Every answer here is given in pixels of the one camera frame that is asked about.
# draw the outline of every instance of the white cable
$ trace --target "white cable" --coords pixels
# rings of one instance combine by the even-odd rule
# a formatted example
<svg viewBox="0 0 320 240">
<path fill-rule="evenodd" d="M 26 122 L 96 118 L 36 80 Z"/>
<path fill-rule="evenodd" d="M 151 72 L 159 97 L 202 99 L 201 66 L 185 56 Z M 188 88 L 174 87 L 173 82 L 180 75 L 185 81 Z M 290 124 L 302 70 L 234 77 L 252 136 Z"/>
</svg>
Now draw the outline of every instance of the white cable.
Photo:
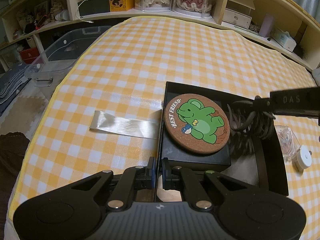
<svg viewBox="0 0 320 240">
<path fill-rule="evenodd" d="M 77 19 L 80 20 L 80 21 L 83 21 L 83 22 L 86 22 L 86 23 L 93 23 L 93 21 L 85 21 L 85 20 L 82 20 L 82 19 L 80 19 L 80 18 L 78 17 L 78 15 L 77 15 L 77 12 L 79 11 L 80 5 L 81 5 L 83 2 L 85 2 L 85 1 L 87 1 L 87 0 L 83 0 L 83 1 L 78 5 L 78 8 L 77 8 L 77 10 L 76 10 L 76 17 L 77 17 Z"/>
</svg>

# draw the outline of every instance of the metal bolt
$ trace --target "metal bolt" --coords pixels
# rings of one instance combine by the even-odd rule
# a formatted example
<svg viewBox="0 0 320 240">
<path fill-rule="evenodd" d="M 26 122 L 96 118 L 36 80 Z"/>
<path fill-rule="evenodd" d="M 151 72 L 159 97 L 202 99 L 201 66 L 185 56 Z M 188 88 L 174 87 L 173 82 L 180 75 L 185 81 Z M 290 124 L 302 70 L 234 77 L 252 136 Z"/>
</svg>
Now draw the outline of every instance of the metal bolt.
<svg viewBox="0 0 320 240">
<path fill-rule="evenodd" d="M 121 200 L 111 200 L 108 202 L 108 206 L 111 208 L 121 208 L 123 206 L 123 202 Z"/>
<path fill-rule="evenodd" d="M 196 203 L 196 206 L 198 208 L 207 209 L 207 208 L 210 208 L 212 206 L 212 203 L 210 201 L 200 200 L 200 201 L 198 201 Z"/>
</svg>

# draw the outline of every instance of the yellow box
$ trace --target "yellow box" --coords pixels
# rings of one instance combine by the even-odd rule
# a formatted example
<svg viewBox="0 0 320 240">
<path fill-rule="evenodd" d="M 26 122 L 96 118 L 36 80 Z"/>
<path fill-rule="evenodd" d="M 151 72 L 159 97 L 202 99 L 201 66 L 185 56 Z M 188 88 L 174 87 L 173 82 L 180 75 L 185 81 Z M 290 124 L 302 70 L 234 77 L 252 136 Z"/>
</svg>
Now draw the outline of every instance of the yellow box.
<svg viewBox="0 0 320 240">
<path fill-rule="evenodd" d="M 134 0 L 109 0 L 110 12 L 128 11 L 134 7 Z"/>
</svg>

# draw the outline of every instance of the basket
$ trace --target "basket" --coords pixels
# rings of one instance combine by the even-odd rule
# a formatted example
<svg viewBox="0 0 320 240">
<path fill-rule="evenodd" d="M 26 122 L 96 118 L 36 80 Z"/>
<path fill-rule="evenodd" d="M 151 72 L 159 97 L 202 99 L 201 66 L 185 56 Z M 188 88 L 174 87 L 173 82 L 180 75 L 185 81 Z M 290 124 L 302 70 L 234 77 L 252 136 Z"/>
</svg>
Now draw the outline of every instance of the basket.
<svg viewBox="0 0 320 240">
<path fill-rule="evenodd" d="M 26 40 L 27 40 L 27 43 L 29 44 L 30 48 L 35 48 L 37 46 L 33 37 L 27 37 Z"/>
</svg>

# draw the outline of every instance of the cork coaster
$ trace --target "cork coaster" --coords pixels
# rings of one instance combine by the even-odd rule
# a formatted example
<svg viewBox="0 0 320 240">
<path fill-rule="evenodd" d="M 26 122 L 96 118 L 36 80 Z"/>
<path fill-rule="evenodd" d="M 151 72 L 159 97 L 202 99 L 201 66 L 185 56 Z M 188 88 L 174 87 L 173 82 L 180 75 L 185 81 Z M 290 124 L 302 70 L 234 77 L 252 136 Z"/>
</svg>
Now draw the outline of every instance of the cork coaster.
<svg viewBox="0 0 320 240">
<path fill-rule="evenodd" d="M 223 110 L 212 100 L 196 94 L 172 99 L 164 110 L 164 123 L 178 144 L 198 154 L 219 151 L 230 135 Z"/>
</svg>

